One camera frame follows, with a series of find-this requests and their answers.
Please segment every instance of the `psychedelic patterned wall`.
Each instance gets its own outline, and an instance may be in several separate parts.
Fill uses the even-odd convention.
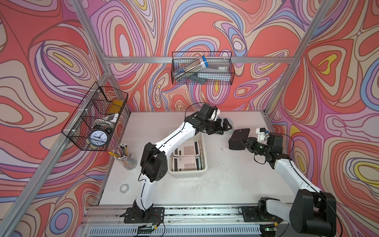
[[[378,1],[337,0],[270,113],[296,166],[336,197],[344,236],[379,235],[378,32]]]
[[[171,56],[230,51],[233,56],[292,56],[318,0],[84,1],[108,56]],[[262,110],[286,65],[236,64],[232,86],[173,86],[170,65],[111,65],[136,111],[185,110],[208,102],[222,110]]]
[[[0,2],[0,218],[102,73],[66,0]],[[70,144],[14,236],[71,236],[108,163],[108,154]]]
[[[119,63],[111,65],[111,69],[121,89],[129,93],[128,105],[134,111],[180,111],[197,102],[208,102],[221,110],[262,110],[286,66],[236,64],[235,83],[204,86],[173,85],[171,65],[167,64]]]

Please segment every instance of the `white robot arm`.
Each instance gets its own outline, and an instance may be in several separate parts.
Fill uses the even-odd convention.
[[[219,114],[219,109],[204,104],[200,111],[187,116],[181,126],[165,139],[155,144],[145,145],[141,159],[142,170],[138,179],[143,183],[140,194],[133,204],[133,211],[141,220],[145,220],[150,215],[149,209],[153,205],[155,186],[167,172],[167,161],[171,153],[198,132],[222,135],[224,131],[232,129],[227,119],[224,118],[222,121],[218,118]]]
[[[257,138],[237,138],[249,152],[263,155],[270,166],[286,181],[295,194],[292,205],[274,198],[262,197],[257,213],[261,219],[268,214],[291,223],[298,233],[334,236],[336,233],[336,200],[331,193],[322,192],[295,166],[287,154],[283,154],[283,135],[269,133],[267,144]]]

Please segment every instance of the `black wire basket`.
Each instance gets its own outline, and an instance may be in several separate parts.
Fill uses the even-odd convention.
[[[67,124],[73,118],[73,113],[62,129],[62,133],[82,151],[107,151],[127,99],[128,94],[126,92],[111,86],[97,86],[94,95],[86,107],[82,109],[83,112],[78,120],[71,128],[67,129]],[[95,130],[104,131],[108,139],[101,140],[100,138],[97,139],[96,136],[90,138]]]
[[[183,67],[205,56],[209,67],[225,72],[183,71]],[[173,85],[231,85],[235,71],[230,51],[177,51],[172,53],[171,82]]]

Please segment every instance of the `black mounting bracket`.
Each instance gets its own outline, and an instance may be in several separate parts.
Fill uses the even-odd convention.
[[[221,126],[221,118],[216,119],[216,121],[209,122],[208,128],[205,130],[208,135],[211,134],[220,134],[223,135],[224,132],[232,129],[232,125],[229,123],[228,119],[224,118],[224,121]]]
[[[157,224],[159,222],[158,215],[162,222],[164,220],[164,207],[153,207],[151,206],[146,211],[142,211],[136,201],[133,203],[133,207],[126,209],[126,212],[120,217],[124,217],[125,224],[135,224],[135,223],[153,223]]]
[[[243,221],[244,222],[277,222],[278,224],[283,221],[283,219],[271,215],[271,214],[266,214],[262,215],[259,211],[258,206],[250,206],[250,207],[241,207],[242,210],[242,215],[243,215]]]

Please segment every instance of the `clock face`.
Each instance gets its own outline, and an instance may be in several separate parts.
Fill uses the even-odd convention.
[[[108,135],[104,131],[95,130],[89,136],[89,142],[94,146],[103,146],[108,140]]]

